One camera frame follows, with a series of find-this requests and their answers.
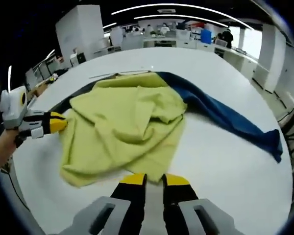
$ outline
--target yellow towel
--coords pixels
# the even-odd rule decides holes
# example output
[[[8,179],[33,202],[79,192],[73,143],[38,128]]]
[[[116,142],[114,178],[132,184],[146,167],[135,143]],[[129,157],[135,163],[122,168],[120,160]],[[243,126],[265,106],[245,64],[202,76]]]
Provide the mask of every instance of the yellow towel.
[[[155,73],[97,82],[70,100],[60,133],[60,174],[73,186],[123,167],[158,181],[166,173],[184,128],[186,104]]]

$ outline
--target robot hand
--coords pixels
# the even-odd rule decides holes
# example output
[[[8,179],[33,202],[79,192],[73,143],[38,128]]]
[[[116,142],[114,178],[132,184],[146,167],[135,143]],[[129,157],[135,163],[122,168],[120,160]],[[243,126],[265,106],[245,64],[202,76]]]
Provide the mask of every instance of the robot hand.
[[[20,132],[15,139],[17,147],[29,136],[33,139],[41,138],[45,134],[63,130],[68,124],[65,117],[56,112],[28,109],[25,86],[10,93],[2,91],[0,111],[5,129],[18,129]]]

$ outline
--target human hand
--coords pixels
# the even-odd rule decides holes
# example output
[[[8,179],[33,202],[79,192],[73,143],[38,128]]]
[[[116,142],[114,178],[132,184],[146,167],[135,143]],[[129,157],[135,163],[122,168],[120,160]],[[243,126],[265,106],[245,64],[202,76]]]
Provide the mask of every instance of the human hand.
[[[18,130],[4,130],[0,136],[0,168],[8,161],[16,150],[14,143]]]

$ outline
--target round table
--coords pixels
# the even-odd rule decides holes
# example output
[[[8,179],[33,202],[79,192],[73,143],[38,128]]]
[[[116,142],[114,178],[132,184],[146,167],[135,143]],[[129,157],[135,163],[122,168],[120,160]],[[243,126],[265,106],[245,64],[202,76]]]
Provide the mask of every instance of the round table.
[[[214,53],[184,48],[128,50],[85,62],[50,85],[31,109],[47,111],[84,85],[105,77],[98,75],[124,71],[175,73],[262,131],[280,130],[266,102],[235,68]],[[209,199],[231,215],[245,235],[277,233],[288,219],[292,201],[292,169],[283,137],[284,152],[278,164],[269,153],[206,117],[185,116],[186,127],[169,173],[186,178],[199,198]],[[59,176],[60,158],[57,134],[28,138],[13,157],[26,203],[46,233],[70,226],[79,210],[100,196],[110,196],[119,180],[130,174],[120,170],[95,184],[74,188]]]

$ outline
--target black ceiling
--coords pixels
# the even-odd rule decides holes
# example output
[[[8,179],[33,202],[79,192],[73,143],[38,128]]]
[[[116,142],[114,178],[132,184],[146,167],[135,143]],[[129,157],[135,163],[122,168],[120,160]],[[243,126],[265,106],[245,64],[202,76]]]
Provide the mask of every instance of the black ceiling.
[[[145,7],[111,16],[114,11],[137,5],[152,3],[182,3],[218,10],[235,18],[256,19],[268,24],[270,17],[250,0],[57,0],[52,3],[33,1],[11,1],[0,3],[0,55],[1,61],[12,64],[12,87],[19,86],[24,73],[48,53],[55,49],[60,53],[55,33],[55,23],[77,4],[99,4],[102,24],[117,22],[118,25],[133,23],[134,17],[159,14],[158,9],[175,9],[175,14],[197,16],[211,20],[225,19],[224,16],[190,7]]]

